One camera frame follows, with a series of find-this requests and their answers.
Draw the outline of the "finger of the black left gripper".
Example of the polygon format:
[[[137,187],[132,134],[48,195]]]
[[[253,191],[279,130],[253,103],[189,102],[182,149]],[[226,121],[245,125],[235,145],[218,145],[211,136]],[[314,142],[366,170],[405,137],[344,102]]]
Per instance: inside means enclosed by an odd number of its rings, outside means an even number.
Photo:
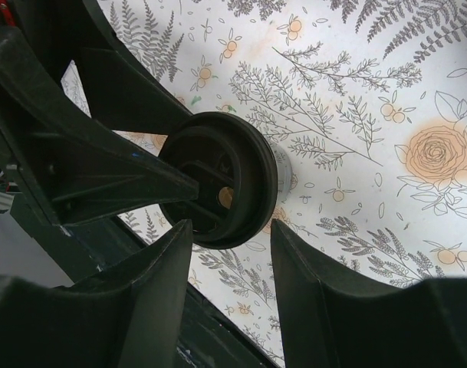
[[[80,110],[10,26],[0,26],[0,169],[51,225],[199,193],[193,179]]]
[[[96,1],[16,1],[14,19],[56,82],[75,62],[90,114],[107,128],[170,134],[191,117],[118,40]]]

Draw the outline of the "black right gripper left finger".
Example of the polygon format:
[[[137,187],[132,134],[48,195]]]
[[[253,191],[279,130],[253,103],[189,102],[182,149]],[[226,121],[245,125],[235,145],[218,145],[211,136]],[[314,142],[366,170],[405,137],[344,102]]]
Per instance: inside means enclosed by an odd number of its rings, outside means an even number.
[[[71,287],[0,276],[0,367],[171,367],[192,223]]]

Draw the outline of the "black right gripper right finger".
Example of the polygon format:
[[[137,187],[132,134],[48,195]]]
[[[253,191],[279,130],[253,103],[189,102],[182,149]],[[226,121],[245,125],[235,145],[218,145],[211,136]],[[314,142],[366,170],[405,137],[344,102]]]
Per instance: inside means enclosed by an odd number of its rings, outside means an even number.
[[[271,223],[288,367],[467,367],[467,278],[397,288],[357,273]]]

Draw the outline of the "black plastic cup lid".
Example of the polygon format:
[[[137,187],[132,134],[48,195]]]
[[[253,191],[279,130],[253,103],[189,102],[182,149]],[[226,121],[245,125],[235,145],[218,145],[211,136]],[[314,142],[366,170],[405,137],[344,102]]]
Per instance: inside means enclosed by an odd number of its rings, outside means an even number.
[[[194,114],[167,137],[159,158],[199,185],[196,199],[160,204],[170,224],[191,220],[195,244],[235,248],[267,225],[278,198],[275,156],[242,118]]]

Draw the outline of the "dark paper coffee cup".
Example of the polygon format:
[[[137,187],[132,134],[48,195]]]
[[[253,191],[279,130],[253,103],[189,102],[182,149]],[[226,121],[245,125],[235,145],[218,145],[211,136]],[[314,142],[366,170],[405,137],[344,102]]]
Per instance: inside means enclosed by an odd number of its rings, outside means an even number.
[[[275,157],[278,172],[278,201],[283,202],[291,190],[293,176],[291,161],[288,154],[277,143],[269,140],[268,144]]]

